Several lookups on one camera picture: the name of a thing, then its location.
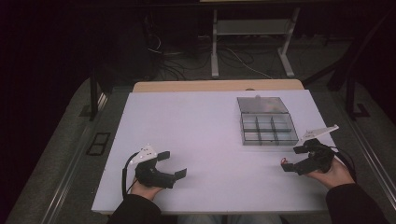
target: person's right hand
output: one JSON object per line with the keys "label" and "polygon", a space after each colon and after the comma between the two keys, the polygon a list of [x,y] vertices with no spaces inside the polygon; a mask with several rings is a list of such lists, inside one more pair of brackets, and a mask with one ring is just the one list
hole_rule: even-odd
{"label": "person's right hand", "polygon": [[327,173],[323,174],[321,171],[314,171],[306,174],[306,176],[318,180],[328,189],[332,189],[344,184],[355,183],[348,169],[337,159],[332,159],[332,167]]}

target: white table surface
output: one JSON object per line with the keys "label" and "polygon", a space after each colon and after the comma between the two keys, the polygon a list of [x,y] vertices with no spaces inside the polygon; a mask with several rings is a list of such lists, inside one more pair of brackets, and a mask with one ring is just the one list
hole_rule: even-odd
{"label": "white table surface", "polygon": [[[187,168],[173,189],[157,194],[163,214],[316,212],[326,210],[327,190],[314,179],[283,172],[280,161],[297,162],[292,147],[243,146],[237,97],[280,97],[301,138],[326,127],[309,91],[135,92],[126,103],[92,211],[111,214],[122,201],[121,170],[146,144],[171,158],[157,169]],[[329,134],[319,138],[334,146]],[[132,183],[135,166],[128,169]]]}

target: gray floor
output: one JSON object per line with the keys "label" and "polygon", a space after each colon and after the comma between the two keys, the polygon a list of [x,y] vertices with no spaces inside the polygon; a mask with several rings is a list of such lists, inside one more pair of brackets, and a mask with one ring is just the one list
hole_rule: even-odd
{"label": "gray floor", "polygon": [[[280,38],[268,36],[221,39],[219,79],[267,78],[265,75],[286,78],[276,55],[276,48],[281,43]],[[324,39],[320,36],[292,40],[288,55],[295,78],[304,80],[335,62],[349,45],[348,42],[331,42],[325,47],[323,43]],[[186,55],[176,48],[167,49],[165,64],[172,68],[162,69],[154,81],[211,79],[210,61],[207,62],[210,55],[208,47],[207,40],[202,37],[202,53],[198,55]],[[244,67],[231,50],[246,65],[265,75]],[[345,90],[327,91],[329,77],[330,75],[323,77],[307,88],[311,91],[325,123],[329,126],[340,126],[338,131],[332,133],[332,137],[338,147],[353,157],[359,184],[375,198],[389,221],[396,223],[395,208],[384,190],[387,185],[378,181],[378,175],[373,172],[373,167],[364,153],[367,147],[372,148],[388,172],[390,183],[394,183],[392,180],[396,179],[396,151],[393,146],[396,145],[396,127],[359,85],[356,101],[366,106],[371,117],[351,121],[344,112]],[[109,94],[106,104],[94,121],[80,115],[90,103],[89,93],[87,80],[81,84],[71,100],[7,223],[106,223],[107,217],[92,212],[91,206],[129,90],[116,88]],[[364,136],[363,143],[359,131]],[[103,156],[85,155],[95,133],[111,133]],[[291,224],[331,223],[327,213],[283,216]]]}

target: pants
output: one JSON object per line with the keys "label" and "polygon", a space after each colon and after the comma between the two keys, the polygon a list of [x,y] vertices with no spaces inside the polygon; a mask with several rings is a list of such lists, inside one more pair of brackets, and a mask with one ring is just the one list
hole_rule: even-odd
{"label": "pants", "polygon": [[[178,216],[177,224],[221,224],[220,215]],[[274,214],[229,215],[228,224],[282,224],[280,217]]]}

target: black sleeve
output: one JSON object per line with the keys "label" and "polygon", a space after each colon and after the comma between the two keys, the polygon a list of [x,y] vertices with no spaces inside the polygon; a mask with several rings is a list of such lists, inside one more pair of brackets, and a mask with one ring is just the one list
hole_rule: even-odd
{"label": "black sleeve", "polygon": [[107,224],[159,224],[161,210],[152,201],[134,194],[128,194],[111,215]]}
{"label": "black sleeve", "polygon": [[357,184],[330,189],[326,202],[332,224],[389,224],[376,202]]}

